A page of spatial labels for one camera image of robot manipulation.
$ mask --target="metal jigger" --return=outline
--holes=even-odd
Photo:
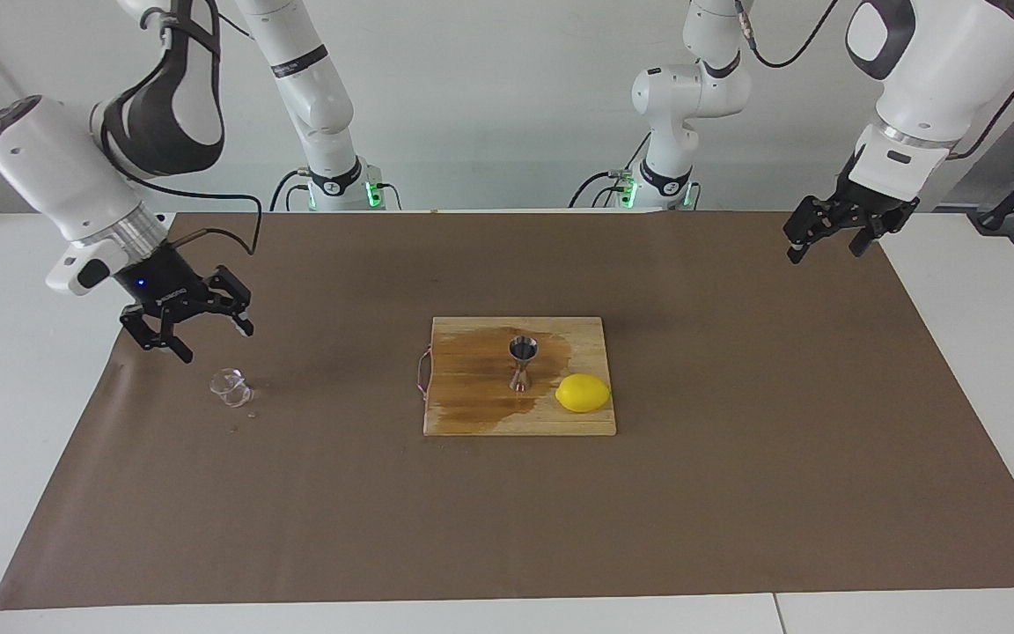
[[[538,356],[538,342],[530,337],[515,337],[510,341],[508,350],[515,360],[515,376],[510,378],[510,388],[515,392],[526,392],[530,389],[526,366]]]

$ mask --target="cutting board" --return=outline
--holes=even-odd
[[[530,389],[515,393],[508,344],[538,341],[527,366]],[[608,376],[599,316],[436,316],[431,374],[425,401],[425,436],[614,436],[609,398],[595,412],[576,414],[555,399],[569,374]]]

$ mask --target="white table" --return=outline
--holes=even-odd
[[[964,217],[919,214],[886,237],[901,277],[1014,477],[1014,249]],[[0,578],[100,376],[128,297],[45,289],[64,242],[0,216]],[[854,262],[849,257],[849,266]],[[1014,631],[1014,590],[728,597],[118,607],[0,613],[0,631]]]

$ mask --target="lemon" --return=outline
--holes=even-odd
[[[584,414],[608,402],[608,385],[592,374],[570,374],[558,385],[555,398],[570,412]]]

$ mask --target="brown paper mat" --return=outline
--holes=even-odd
[[[183,324],[193,365],[121,336],[0,609],[1014,586],[1014,482],[884,254],[794,268],[783,221],[279,216],[250,260],[194,242],[257,336]],[[208,222],[250,227],[173,233]],[[423,437],[435,314],[601,316],[619,434]],[[233,365],[236,411],[206,386]]]

